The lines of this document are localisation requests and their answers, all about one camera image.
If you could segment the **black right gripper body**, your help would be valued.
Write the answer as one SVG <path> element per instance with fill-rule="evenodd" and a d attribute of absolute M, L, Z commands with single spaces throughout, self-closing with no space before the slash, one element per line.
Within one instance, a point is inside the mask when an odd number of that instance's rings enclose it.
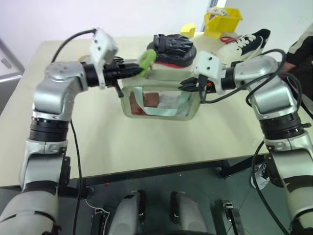
<path fill-rule="evenodd" d="M 217 92 L 215 84 L 208 77 L 197 78 L 197 88 L 203 94 L 215 94 Z"/>

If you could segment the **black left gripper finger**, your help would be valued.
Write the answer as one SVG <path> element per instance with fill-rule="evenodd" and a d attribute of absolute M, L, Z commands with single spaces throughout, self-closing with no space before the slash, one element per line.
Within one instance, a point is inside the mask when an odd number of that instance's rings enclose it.
<path fill-rule="evenodd" d="M 143 68 L 141 68 L 139 66 L 139 64 L 137 63 L 125 63 L 124 64 L 124 69 L 128 70 L 128 71 L 142 71 Z"/>
<path fill-rule="evenodd" d="M 141 74 L 143 70 L 124 70 L 123 78 L 130 78 Z"/>

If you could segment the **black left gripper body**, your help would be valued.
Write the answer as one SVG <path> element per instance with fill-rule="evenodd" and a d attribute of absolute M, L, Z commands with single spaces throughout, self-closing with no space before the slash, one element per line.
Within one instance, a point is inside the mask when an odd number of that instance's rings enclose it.
<path fill-rule="evenodd" d="M 106 86 L 113 86 L 113 80 L 117 80 L 121 71 L 125 69 L 124 59 L 115 56 L 110 64 L 104 65 L 104 78 Z"/>

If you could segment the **green clear-window zip pouch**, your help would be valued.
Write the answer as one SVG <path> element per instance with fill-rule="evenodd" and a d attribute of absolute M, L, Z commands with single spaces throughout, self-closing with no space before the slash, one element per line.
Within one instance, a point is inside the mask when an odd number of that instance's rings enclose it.
<path fill-rule="evenodd" d="M 161 64 L 154 64 L 152 69 L 144 77 L 132 77 L 122 80 L 121 104 L 124 114 L 129 118 L 155 118 L 163 120 L 191 120 L 200 106 L 200 99 L 196 93 L 185 92 L 179 89 L 180 82 L 191 78 L 193 75 L 193 66 L 186 68 L 171 68 Z M 139 106 L 147 114 L 146 116 L 137 116 L 131 113 L 130 94 L 134 93 Z M 180 95 L 179 105 L 188 103 L 189 112 L 185 117 L 177 117 L 177 109 L 162 109 L 145 107 L 143 103 L 143 93 L 158 93 L 177 96 Z"/>

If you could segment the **white packet in pouch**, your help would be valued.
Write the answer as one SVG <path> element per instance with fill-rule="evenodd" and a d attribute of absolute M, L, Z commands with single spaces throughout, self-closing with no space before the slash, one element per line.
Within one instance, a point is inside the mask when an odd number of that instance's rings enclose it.
<path fill-rule="evenodd" d="M 176 116 L 177 117 L 185 117 L 187 116 L 189 112 L 189 106 L 188 103 L 184 103 L 182 105 L 179 105 L 180 95 L 177 96 L 171 96 L 171 95 L 165 95 L 162 94 L 159 97 L 159 104 L 157 108 L 162 109 L 177 109 Z"/>

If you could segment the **brown packet in pouch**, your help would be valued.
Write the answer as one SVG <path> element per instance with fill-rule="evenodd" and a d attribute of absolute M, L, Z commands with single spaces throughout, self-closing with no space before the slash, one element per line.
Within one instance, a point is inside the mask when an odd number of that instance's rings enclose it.
<path fill-rule="evenodd" d="M 159 94 L 158 93 L 143 93 L 143 103 L 145 107 L 156 108 L 159 104 Z M 134 93 L 130 94 L 130 107 L 131 113 L 137 116 L 146 116 L 147 114 L 139 106 Z"/>

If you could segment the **black round boxing pad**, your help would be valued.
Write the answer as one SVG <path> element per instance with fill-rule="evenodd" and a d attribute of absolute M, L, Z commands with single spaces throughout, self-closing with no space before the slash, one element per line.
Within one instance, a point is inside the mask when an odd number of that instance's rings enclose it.
<path fill-rule="evenodd" d="M 194 43 L 180 34 L 154 35 L 146 49 L 156 52 L 156 63 L 173 68 L 185 68 L 192 65 L 197 49 Z"/>

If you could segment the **black and white sneaker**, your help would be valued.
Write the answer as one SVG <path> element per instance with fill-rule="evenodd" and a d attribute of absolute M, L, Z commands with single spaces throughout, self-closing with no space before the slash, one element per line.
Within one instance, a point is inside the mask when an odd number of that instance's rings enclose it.
<path fill-rule="evenodd" d="M 270 34 L 270 30 L 263 28 L 255 33 L 243 35 L 221 47 L 215 55 L 225 65 L 251 59 L 262 53 Z"/>

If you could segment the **yellow sponge block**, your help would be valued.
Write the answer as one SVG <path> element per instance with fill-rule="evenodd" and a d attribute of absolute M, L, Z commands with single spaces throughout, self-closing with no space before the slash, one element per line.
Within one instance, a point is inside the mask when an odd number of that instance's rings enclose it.
<path fill-rule="evenodd" d="M 181 30 L 180 30 L 180 35 L 184 36 L 184 37 L 187 37 L 187 38 L 193 38 L 194 35 L 195 35 L 195 31 L 196 31 L 196 26 L 195 24 L 192 24 L 192 23 L 188 23 L 188 24 L 185 24 L 181 27 Z"/>

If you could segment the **yellow plastic bin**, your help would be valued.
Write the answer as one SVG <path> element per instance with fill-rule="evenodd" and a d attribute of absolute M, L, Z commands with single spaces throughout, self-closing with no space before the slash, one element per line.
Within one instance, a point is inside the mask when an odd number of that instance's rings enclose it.
<path fill-rule="evenodd" d="M 233 33 L 238 23 L 243 19 L 237 8 L 224 8 L 225 16 L 204 15 L 204 35 L 219 39 L 223 33 Z"/>

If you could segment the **white item in bin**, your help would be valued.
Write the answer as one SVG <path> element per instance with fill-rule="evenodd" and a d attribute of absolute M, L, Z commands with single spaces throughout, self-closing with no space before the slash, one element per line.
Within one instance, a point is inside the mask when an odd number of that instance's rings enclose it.
<path fill-rule="evenodd" d="M 211 7 L 207 11 L 211 16 L 225 16 L 227 12 L 224 8 Z"/>

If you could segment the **person in black jacket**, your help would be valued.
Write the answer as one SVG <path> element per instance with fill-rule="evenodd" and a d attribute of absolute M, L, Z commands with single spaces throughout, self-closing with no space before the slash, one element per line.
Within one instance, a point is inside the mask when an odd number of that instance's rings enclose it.
<path fill-rule="evenodd" d="M 304 108 L 313 115 L 313 23 L 289 48 L 282 71 L 299 80 Z"/>

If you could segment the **white shoe on floor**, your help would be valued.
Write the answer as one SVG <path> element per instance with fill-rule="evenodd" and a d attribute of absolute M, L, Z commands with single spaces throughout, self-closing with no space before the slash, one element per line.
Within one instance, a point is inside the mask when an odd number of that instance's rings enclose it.
<path fill-rule="evenodd" d="M 255 183 L 253 181 L 253 176 L 255 177 L 255 181 L 260 190 L 264 189 L 270 182 L 266 164 L 261 164 L 258 167 L 255 167 L 254 173 L 251 175 L 250 183 L 253 188 L 256 188 Z"/>

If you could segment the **grey cabinet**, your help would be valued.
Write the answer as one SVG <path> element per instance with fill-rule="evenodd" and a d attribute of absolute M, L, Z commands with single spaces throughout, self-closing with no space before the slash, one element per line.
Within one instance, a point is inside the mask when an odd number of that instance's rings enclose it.
<path fill-rule="evenodd" d="M 25 71 L 22 63 L 0 37 L 0 115 Z"/>

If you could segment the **grey robot right thigh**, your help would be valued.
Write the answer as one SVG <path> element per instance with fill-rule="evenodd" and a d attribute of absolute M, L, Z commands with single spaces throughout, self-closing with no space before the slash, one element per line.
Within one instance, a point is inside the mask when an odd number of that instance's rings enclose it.
<path fill-rule="evenodd" d="M 208 233 L 198 204 L 185 192 L 173 191 L 171 193 L 170 218 L 184 231 Z"/>

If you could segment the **grey robot thigh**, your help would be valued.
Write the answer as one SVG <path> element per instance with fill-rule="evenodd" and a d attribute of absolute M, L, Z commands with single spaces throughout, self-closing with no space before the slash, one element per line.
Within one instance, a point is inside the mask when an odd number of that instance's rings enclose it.
<path fill-rule="evenodd" d="M 112 219 L 108 235 L 139 235 L 143 232 L 145 220 L 146 194 L 132 191 L 119 203 Z"/>
<path fill-rule="evenodd" d="M 173 191 L 171 193 L 170 218 L 184 231 L 208 233 L 198 204 L 185 192 Z"/>

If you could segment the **grey robot left thigh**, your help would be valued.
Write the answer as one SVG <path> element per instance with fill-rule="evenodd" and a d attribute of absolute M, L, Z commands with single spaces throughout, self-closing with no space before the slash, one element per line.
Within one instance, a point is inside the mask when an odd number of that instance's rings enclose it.
<path fill-rule="evenodd" d="M 145 220 L 146 194 L 132 191 L 119 203 L 112 219 L 108 235 L 139 235 L 143 232 Z"/>

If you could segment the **black table frame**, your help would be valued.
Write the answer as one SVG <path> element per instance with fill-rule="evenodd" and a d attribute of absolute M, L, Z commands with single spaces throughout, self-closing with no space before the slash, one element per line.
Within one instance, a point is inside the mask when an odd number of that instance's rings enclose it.
<path fill-rule="evenodd" d="M 222 170 L 230 168 L 229 161 L 227 160 L 218 160 L 218 161 L 206 161 L 206 162 L 198 162 L 193 164 L 179 164 L 172 166 L 163 166 L 157 168 L 148 168 L 148 169 L 140 169 L 134 171 L 120 172 L 120 173 L 110 173 L 105 175 L 93 176 L 93 177 L 84 177 L 82 179 L 82 189 L 81 189 L 81 198 L 85 199 L 88 194 L 91 193 L 87 187 L 124 181 L 129 179 L 138 179 L 145 177 L 152 177 L 164 174 L 177 173 L 182 171 L 201 169 L 207 167 L 220 167 Z"/>

